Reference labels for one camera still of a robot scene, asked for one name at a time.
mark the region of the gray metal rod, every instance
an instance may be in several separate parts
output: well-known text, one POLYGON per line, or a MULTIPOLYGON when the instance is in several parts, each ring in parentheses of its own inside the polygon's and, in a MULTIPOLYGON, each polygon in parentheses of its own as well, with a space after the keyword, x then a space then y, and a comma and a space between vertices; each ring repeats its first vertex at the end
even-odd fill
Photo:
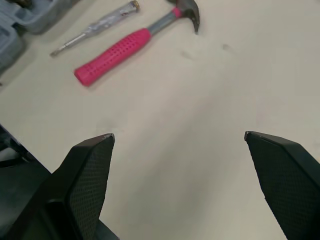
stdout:
POLYGON ((174 21, 177 20, 176 15, 171 11, 154 24, 150 25, 147 29, 149 30, 150 34, 153 36, 159 33, 162 29, 172 24, 174 21))

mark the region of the hammer claw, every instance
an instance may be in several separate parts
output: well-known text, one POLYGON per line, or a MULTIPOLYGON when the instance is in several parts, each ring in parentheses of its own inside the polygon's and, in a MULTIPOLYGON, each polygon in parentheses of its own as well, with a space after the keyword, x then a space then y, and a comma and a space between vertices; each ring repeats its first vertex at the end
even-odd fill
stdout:
POLYGON ((194 26, 194 31, 197 34, 200 27, 200 12, 199 7, 195 0, 167 0, 168 2, 175 4, 181 11, 183 18, 189 18, 194 26))

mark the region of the textured gripper pad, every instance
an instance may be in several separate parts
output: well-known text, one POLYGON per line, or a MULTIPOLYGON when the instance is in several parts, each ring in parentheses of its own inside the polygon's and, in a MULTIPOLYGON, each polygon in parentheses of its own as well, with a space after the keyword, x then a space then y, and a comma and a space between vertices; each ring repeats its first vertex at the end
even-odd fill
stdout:
POLYGON ((105 201, 112 147, 100 142, 87 156, 68 196, 68 206, 83 240, 93 240, 105 201))
POLYGON ((151 39, 148 29, 138 30, 113 45, 91 62, 74 71, 76 78, 84 85, 90 86, 105 73, 138 52, 151 39))
MULTIPOLYGON (((320 239, 319 186, 281 145, 256 135, 249 135, 246 141, 265 200, 287 239, 320 239)), ((299 151, 302 157, 306 154, 299 151)))

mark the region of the hammer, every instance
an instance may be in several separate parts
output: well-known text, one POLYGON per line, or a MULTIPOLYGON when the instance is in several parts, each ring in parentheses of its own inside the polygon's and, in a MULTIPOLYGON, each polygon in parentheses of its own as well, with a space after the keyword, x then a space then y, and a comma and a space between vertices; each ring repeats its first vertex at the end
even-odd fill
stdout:
POLYGON ((147 28, 133 32, 110 47, 100 56, 77 68, 76 78, 84 85, 90 86, 105 73, 124 62, 142 49, 154 36, 179 18, 189 18, 193 22, 197 34, 200 26, 200 13, 194 0, 168 0, 176 7, 160 20, 147 28))

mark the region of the white table surface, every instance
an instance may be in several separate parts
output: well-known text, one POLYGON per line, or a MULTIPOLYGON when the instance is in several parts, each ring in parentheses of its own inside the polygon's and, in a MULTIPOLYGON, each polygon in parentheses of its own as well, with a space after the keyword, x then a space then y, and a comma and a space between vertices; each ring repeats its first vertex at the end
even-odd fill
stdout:
POLYGON ((48 55, 125 0, 83 0, 2 77, 0 123, 50 171, 114 133, 101 219, 124 240, 284 240, 243 137, 302 144, 320 159, 320 2, 197 0, 199 35, 176 22, 91 88, 73 70, 171 6, 48 55))

